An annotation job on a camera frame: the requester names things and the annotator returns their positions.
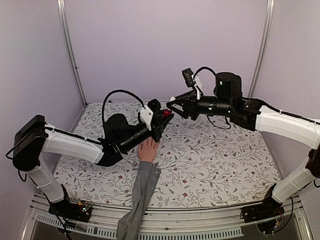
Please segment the red nail polish bottle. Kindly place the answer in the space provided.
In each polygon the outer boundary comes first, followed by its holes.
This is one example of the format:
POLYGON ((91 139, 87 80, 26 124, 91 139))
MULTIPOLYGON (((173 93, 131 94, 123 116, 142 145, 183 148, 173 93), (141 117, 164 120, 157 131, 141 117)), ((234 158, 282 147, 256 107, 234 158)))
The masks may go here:
POLYGON ((162 113, 162 117, 163 117, 163 118, 166 118, 166 117, 170 116, 171 114, 172 114, 172 111, 171 111, 171 110, 169 110, 169 109, 164 109, 164 110, 163 110, 163 113, 162 113))

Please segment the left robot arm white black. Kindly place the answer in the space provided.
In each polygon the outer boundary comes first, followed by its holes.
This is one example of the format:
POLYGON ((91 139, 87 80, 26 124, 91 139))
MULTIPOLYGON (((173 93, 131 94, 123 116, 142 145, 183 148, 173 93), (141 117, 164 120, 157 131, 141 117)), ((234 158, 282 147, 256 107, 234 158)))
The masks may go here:
POLYGON ((42 190, 63 216, 74 213, 63 186, 53 177, 41 158, 42 153, 55 153, 110 167, 148 138, 159 142, 168 123, 174 117, 170 110, 140 113, 140 122, 130 125, 124 114, 117 113, 102 124, 104 137, 91 140, 58 129, 46 123, 44 116, 34 116, 14 136, 14 145, 6 153, 13 166, 24 172, 42 190))

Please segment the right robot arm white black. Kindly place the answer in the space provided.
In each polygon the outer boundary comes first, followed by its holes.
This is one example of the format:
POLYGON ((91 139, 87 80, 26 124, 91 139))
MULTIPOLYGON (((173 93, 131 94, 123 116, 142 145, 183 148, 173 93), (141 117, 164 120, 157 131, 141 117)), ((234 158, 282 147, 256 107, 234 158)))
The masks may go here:
POLYGON ((320 177, 319 120, 275 109, 260 99, 243 97, 241 77, 231 72, 214 75, 213 96, 202 95, 199 78, 189 69, 182 75, 192 90, 172 97, 166 104, 181 117, 196 120, 199 115, 224 116, 243 129, 276 134, 310 147, 303 163, 268 190, 258 208, 262 218, 269 218, 278 205, 320 177))

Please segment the person's hand on table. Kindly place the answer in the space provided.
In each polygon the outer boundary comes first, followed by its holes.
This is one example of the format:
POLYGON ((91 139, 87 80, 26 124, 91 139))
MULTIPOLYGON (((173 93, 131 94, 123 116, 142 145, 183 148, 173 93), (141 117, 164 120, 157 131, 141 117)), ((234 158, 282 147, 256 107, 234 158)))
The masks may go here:
POLYGON ((157 155, 160 143, 154 141, 151 137, 143 141, 137 149, 140 162, 152 163, 157 155))

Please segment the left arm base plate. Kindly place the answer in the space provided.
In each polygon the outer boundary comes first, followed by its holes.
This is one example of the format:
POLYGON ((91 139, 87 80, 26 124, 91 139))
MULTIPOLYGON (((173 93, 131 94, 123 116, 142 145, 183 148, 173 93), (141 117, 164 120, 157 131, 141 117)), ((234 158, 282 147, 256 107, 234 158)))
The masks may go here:
POLYGON ((84 201, 72 203, 68 200, 62 200, 51 203, 48 212, 65 219, 88 223, 92 214, 92 205, 84 201))

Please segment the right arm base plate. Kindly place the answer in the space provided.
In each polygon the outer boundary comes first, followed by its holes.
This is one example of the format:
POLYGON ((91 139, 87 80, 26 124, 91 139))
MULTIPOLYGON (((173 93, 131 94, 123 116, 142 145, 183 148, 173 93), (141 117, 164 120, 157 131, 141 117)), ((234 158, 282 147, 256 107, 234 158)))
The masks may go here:
POLYGON ((285 210, 282 204, 259 203, 241 208, 239 218, 245 223, 256 222, 257 229, 263 235, 274 234, 283 222, 285 210))

